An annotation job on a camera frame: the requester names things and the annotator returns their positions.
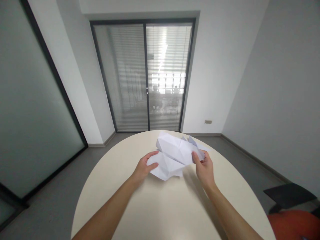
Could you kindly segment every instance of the white paper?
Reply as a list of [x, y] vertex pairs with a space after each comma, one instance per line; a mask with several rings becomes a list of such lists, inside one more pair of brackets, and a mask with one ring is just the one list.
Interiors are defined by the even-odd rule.
[[193, 163], [192, 151], [198, 154], [200, 160], [204, 159], [204, 153], [196, 145], [165, 132], [159, 134], [156, 146], [159, 153], [150, 157], [147, 165], [159, 163], [151, 173], [164, 181], [172, 176], [182, 176], [183, 168]]
[[207, 152], [210, 151], [209, 148], [207, 148], [207, 147], [205, 147], [205, 146], [203, 146], [203, 145], [201, 145], [201, 144], [199, 144], [199, 143], [196, 143], [196, 142], [194, 141], [194, 139], [193, 139], [190, 135], [189, 135], [188, 142], [191, 143], [192, 145], [196, 146], [197, 148], [201, 149], [201, 150], [204, 150], [204, 151], [207, 151]]

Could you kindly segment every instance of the oval table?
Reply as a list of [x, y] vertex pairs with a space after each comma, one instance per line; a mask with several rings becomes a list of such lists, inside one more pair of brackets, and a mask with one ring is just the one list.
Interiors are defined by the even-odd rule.
[[[80, 194], [71, 237], [133, 173], [139, 159], [156, 150], [159, 133], [148, 131], [128, 137], [101, 158]], [[210, 149], [215, 181], [224, 196], [263, 239], [275, 240], [266, 214], [240, 173], [216, 150], [195, 141]], [[181, 178], [162, 181], [149, 174], [133, 194], [113, 239], [226, 239], [226, 235], [191, 164], [184, 168]]]

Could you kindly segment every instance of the tiled floor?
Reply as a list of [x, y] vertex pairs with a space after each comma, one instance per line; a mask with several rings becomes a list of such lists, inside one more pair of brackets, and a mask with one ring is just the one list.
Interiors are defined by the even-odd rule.
[[[69, 240], [73, 215], [91, 170], [114, 145], [132, 134], [116, 134], [105, 148], [88, 148], [38, 194], [30, 208], [0, 233], [0, 239]], [[267, 212], [274, 202], [263, 190], [283, 184], [259, 164], [220, 137], [196, 137], [220, 152], [242, 174]]]

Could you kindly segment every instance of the red object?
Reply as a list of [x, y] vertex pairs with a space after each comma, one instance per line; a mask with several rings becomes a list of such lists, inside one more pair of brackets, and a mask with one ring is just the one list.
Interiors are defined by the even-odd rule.
[[289, 210], [268, 215], [277, 240], [320, 240], [320, 219], [309, 212]]

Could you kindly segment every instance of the window blinds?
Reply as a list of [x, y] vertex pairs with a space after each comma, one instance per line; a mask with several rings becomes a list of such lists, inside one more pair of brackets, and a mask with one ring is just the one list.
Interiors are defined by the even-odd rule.
[[148, 131], [143, 24], [94, 30], [116, 130]]
[[147, 24], [150, 130], [179, 131], [192, 23]]

